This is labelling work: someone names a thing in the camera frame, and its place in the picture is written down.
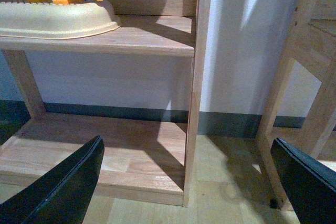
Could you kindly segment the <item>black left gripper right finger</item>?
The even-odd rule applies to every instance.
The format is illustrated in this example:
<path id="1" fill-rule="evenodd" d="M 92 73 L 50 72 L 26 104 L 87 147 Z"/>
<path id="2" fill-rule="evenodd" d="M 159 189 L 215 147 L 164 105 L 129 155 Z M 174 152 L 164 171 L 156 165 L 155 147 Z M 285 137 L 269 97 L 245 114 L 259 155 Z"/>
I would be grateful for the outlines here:
<path id="1" fill-rule="evenodd" d="M 299 221 L 335 223 L 335 171 L 281 138 L 271 156 Z"/>

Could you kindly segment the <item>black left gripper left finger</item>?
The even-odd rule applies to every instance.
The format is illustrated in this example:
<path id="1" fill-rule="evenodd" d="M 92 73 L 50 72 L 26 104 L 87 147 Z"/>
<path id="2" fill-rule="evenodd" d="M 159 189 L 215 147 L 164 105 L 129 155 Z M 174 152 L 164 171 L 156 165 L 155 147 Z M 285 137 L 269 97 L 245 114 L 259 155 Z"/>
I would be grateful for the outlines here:
<path id="1" fill-rule="evenodd" d="M 82 223 L 96 188 L 104 143 L 96 136 L 1 203 L 1 223 Z"/>

